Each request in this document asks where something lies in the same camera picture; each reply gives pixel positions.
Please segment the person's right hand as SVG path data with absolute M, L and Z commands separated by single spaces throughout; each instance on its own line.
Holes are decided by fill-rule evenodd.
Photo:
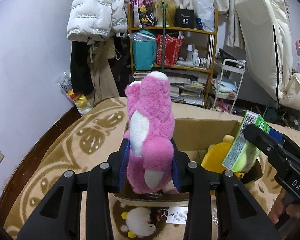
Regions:
M 285 206 L 283 202 L 285 196 L 286 196 L 286 191 L 284 188 L 282 188 L 270 212 L 268 213 L 268 217 L 273 224 L 276 224 L 279 221 L 280 216 L 284 212 L 286 212 L 290 217 L 293 217 L 295 219 L 300 219 L 300 205 L 290 204 L 289 206 Z

